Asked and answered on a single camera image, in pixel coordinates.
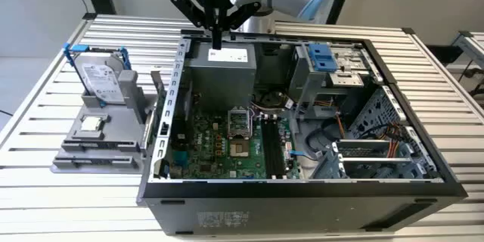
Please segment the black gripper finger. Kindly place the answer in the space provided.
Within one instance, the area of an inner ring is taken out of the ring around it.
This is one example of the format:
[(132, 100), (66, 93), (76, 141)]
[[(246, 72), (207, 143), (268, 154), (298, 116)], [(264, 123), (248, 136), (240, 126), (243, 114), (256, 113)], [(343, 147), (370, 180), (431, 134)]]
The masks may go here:
[(171, 0), (179, 11), (187, 17), (196, 27), (204, 27), (212, 32), (212, 49), (218, 49), (218, 26), (216, 14), (212, 6), (212, 0), (196, 0), (203, 6), (198, 8), (192, 0)]
[(238, 29), (248, 18), (254, 16), (260, 7), (260, 2), (248, 3), (242, 5), (230, 15), (227, 15), (228, 9), (219, 9), (216, 21), (216, 49), (222, 49), (223, 32)]

